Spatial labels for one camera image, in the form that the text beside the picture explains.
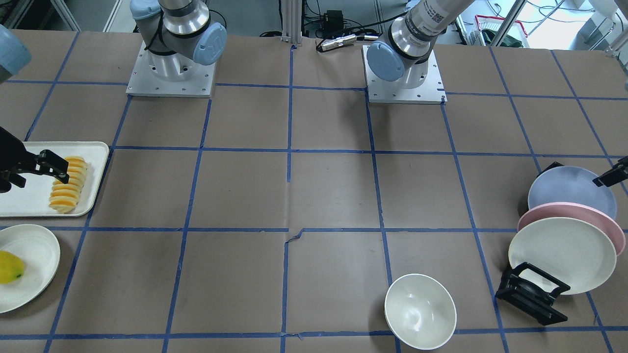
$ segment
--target yellow fruit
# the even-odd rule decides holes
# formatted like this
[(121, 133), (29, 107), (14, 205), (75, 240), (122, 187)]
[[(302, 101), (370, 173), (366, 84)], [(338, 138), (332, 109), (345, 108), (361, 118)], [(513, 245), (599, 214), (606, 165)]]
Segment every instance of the yellow fruit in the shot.
[(0, 284), (13, 282), (24, 274), (24, 263), (8, 251), (0, 250)]

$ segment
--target white tray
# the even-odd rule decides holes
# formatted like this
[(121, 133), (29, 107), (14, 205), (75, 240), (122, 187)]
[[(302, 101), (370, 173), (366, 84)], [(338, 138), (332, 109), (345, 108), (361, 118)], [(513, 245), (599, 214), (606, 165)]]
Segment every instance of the white tray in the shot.
[(87, 162), (87, 178), (75, 209), (60, 214), (48, 206), (52, 191), (52, 176), (21, 174), (26, 186), (15, 185), (11, 191), (0, 193), (0, 217), (77, 217), (86, 214), (96, 201), (100, 179), (105, 170), (109, 147), (102, 142), (24, 142), (26, 150), (36, 155), (49, 149), (61, 157), (81, 156)]
[(0, 285), (0, 313), (5, 313), (35, 299), (50, 284), (59, 267), (61, 250), (51, 231), (34, 224), (1, 230), (0, 250), (24, 262), (24, 276)]

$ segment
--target black plate holder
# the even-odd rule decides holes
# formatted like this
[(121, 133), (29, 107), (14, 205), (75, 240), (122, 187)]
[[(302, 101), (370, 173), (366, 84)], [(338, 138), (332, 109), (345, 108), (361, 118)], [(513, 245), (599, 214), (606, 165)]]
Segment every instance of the black plate holder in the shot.
[[(526, 269), (534, 271), (546, 280), (556, 284), (557, 287), (551, 293), (547, 293), (534, 283), (519, 277)], [(551, 306), (561, 293), (569, 289), (571, 289), (570, 286), (542, 269), (530, 263), (522, 263), (514, 269), (508, 265), (508, 268), (502, 273), (502, 281), (497, 293), (495, 293), (495, 298), (513, 304), (518, 309), (535, 318), (541, 325), (547, 326), (567, 321), (567, 316)]]

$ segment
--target dark green cloth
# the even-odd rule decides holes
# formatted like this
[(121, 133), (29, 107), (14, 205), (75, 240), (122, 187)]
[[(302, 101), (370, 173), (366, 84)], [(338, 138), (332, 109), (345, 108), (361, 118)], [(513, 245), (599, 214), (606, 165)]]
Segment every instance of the dark green cloth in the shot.
[[(482, 36), (484, 37), (484, 41), (486, 42), (486, 45), (490, 45), (491, 42), (493, 42), (493, 38), (495, 38), (495, 35), (497, 35), (497, 31), (482, 30)], [(509, 48), (522, 48), (523, 43), (520, 40), (516, 39), (515, 37), (506, 35), (506, 37), (504, 37), (504, 41), (502, 42), (502, 45), (500, 46), (508, 46)]]

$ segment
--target qr code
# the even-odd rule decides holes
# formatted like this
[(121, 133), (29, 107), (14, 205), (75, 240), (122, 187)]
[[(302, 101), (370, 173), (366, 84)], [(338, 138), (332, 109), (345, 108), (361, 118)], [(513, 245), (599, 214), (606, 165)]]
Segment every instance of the qr code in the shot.
[(436, 23), (440, 23), (440, 21), (443, 21), (443, 18), (444, 18), (443, 16), (437, 13), (434, 16), (432, 16), (432, 21)]

